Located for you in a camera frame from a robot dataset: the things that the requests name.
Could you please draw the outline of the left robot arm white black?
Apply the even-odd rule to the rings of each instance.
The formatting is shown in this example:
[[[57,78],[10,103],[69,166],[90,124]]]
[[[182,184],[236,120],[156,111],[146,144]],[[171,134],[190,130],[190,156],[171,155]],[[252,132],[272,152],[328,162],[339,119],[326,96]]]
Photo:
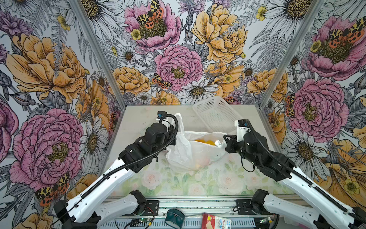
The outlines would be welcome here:
[[[136,139],[119,154],[115,162],[76,197],[60,200],[54,206],[63,229],[96,229],[112,218],[140,215],[147,209],[143,194],[134,190],[117,201],[104,201],[133,175],[149,165],[160,152],[176,140],[179,125],[167,127],[154,123],[145,135]]]

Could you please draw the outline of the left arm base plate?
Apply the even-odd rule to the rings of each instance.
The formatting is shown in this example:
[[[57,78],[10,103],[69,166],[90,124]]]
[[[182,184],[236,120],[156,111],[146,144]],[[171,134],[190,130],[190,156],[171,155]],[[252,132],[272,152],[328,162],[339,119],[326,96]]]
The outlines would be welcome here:
[[[135,216],[158,216],[159,204],[159,200],[146,200],[138,204],[133,214]]]

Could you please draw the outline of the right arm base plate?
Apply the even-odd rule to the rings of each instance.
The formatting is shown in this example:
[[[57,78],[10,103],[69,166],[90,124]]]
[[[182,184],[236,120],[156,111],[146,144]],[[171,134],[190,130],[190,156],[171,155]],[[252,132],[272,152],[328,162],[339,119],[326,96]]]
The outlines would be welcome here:
[[[233,211],[238,215],[256,215],[250,199],[237,199]]]

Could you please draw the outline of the yellow toy fruit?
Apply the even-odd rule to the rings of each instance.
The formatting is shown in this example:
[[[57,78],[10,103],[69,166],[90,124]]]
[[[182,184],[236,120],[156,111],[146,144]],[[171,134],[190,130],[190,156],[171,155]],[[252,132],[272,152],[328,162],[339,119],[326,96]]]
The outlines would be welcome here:
[[[205,141],[206,144],[211,145],[211,146],[215,146],[215,142],[209,140],[209,141]]]

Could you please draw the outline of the white plastic bag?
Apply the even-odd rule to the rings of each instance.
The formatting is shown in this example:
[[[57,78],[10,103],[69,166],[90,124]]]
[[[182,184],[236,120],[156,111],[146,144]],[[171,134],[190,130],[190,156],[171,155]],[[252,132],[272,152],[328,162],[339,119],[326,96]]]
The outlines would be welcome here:
[[[166,159],[175,172],[200,170],[222,159],[225,155],[225,133],[186,131],[180,113],[175,114],[179,123],[176,144],[167,147]],[[196,142],[196,139],[213,141],[215,146]]]

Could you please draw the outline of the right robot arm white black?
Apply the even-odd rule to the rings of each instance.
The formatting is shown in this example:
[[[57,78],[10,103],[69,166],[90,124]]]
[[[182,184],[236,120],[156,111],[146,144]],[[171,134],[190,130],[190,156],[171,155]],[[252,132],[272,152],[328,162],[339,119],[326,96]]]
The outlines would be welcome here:
[[[309,207],[286,202],[267,191],[259,190],[252,197],[250,209],[267,211],[288,217],[310,229],[358,229],[366,224],[366,213],[348,206],[328,194],[281,153],[273,152],[267,140],[257,132],[245,133],[241,140],[236,135],[224,135],[228,153],[238,153],[265,176],[293,190]]]

